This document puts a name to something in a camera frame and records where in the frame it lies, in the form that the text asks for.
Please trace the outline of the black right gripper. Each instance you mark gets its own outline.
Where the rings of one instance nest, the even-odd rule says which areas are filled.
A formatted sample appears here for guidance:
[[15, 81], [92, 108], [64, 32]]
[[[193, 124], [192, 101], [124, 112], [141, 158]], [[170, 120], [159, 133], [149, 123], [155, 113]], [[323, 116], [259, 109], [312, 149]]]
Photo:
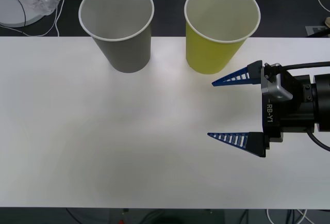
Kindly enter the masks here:
[[269, 142], [282, 142], [284, 133], [305, 133], [314, 130], [315, 87], [309, 75], [292, 76], [282, 72], [269, 79], [261, 73], [262, 61], [226, 75], [214, 82], [214, 87], [261, 84], [263, 132], [207, 133], [213, 139], [266, 157]]

